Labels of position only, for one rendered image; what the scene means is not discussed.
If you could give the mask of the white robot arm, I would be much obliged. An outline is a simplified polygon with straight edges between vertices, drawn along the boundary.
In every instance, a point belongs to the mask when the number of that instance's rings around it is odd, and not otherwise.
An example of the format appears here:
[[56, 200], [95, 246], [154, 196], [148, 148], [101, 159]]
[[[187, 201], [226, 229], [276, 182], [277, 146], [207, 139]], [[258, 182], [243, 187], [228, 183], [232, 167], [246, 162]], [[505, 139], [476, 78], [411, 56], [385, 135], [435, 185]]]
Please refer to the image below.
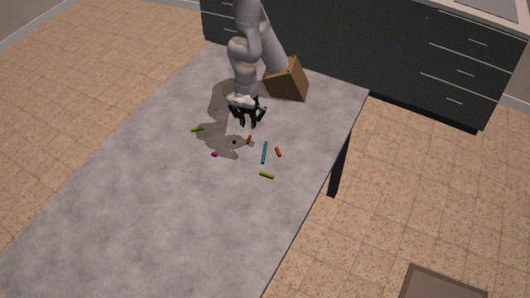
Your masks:
[[257, 68], [254, 63], [262, 58], [268, 72], [277, 74], [289, 66], [289, 61], [261, 0], [234, 0], [232, 13], [236, 29], [247, 38], [234, 36], [227, 45], [235, 78], [235, 95], [228, 96], [227, 102], [233, 106], [253, 109], [253, 99], [258, 95]]

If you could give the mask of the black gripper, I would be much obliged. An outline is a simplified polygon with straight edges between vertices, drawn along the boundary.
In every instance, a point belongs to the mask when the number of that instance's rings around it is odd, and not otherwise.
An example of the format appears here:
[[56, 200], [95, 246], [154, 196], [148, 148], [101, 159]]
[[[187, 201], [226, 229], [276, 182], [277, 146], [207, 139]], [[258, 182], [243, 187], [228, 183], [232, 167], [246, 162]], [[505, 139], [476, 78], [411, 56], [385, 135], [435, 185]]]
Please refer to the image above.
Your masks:
[[[266, 110], [267, 110], [267, 107], [261, 107], [259, 102], [258, 102], [258, 95], [253, 99], [255, 101], [255, 108], [253, 109], [249, 109], [249, 108], [241, 108], [241, 107], [238, 107], [238, 106], [233, 106], [233, 105], [228, 105], [228, 108], [230, 110], [230, 112], [233, 114], [233, 116], [235, 118], [239, 118], [240, 120], [240, 126], [244, 127], [245, 126], [245, 117], [244, 117], [244, 114], [247, 113], [249, 114], [249, 117], [251, 118], [251, 128], [254, 129], [257, 125], [256, 122], [260, 122], [260, 120], [262, 119], [263, 115], [265, 114]], [[240, 109], [239, 111], [237, 110], [237, 108]], [[259, 115], [257, 116], [256, 115], [256, 111], [259, 109]]]

